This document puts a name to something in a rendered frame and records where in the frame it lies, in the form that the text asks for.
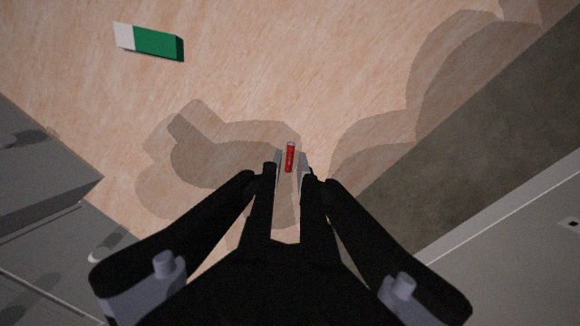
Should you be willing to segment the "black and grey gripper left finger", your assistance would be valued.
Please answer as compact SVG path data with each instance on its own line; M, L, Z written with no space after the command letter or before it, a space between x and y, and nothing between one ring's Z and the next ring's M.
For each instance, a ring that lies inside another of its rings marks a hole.
M92 268L88 281L110 326L134 326L184 287L254 196L220 293L219 319L221 326L260 324L282 152L263 163L262 174L240 171L166 228Z

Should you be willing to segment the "grey chest of drawers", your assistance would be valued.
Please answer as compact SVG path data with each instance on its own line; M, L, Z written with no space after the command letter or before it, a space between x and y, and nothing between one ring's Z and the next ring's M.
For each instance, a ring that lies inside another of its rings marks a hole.
M0 245L3 245L5 243L8 243L14 239L16 239L17 237L27 234L31 231L33 231L34 229L42 226L42 225L46 225L50 222L52 222L53 220L67 215L69 213L71 213L72 211L82 207L82 206L87 206L89 207L91 210L93 210L95 213L97 213L98 215L100 215L101 217L103 217L105 220L107 220L108 222L110 222L112 225L114 225L115 227L117 227L118 229L120 229L125 235L129 236L131 239L133 239L136 242L139 242L140 239L138 237L136 237L135 235L133 235L132 233L130 233L128 230L126 230L124 227L122 227L121 225L119 225L118 223L116 223L114 220L112 220L110 217L106 216L101 210L99 210L97 207L93 206L91 203L89 203L87 200L85 200L84 198L82 198L77 204L70 206L68 208L65 208L64 210L57 212L51 216L47 216L46 218L39 220L31 225L28 225L24 228L21 228L9 235L3 236L0 238ZM5 278L3 275L0 274L0 285L5 287L6 289L15 292L21 296L23 296L24 298L35 302L41 306L43 306L44 308L55 312L61 316L63 316L64 318L73 321L77 324L79 324L80 326L98 326L97 324L88 321L86 319L84 319L83 317L75 314L74 312L71 312L67 309L65 309L64 307L44 298L43 296L32 292L30 290L28 290L27 288L23 287L22 285L15 283L7 278Z

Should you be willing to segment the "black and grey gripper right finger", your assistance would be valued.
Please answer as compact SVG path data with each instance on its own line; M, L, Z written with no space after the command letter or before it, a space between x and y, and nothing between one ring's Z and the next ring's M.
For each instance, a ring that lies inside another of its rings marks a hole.
M369 289L406 326L468 320L473 308L463 293L406 252L337 180L318 180L305 152L296 174L312 326L355 326L359 316L334 230Z

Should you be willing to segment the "red cylindrical battery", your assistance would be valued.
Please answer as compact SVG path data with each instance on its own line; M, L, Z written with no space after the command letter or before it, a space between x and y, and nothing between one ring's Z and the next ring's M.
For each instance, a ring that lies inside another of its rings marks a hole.
M286 152L286 160L285 160L285 172L291 173L293 160L294 160L294 152L295 152L295 143L288 142L287 144L287 152Z

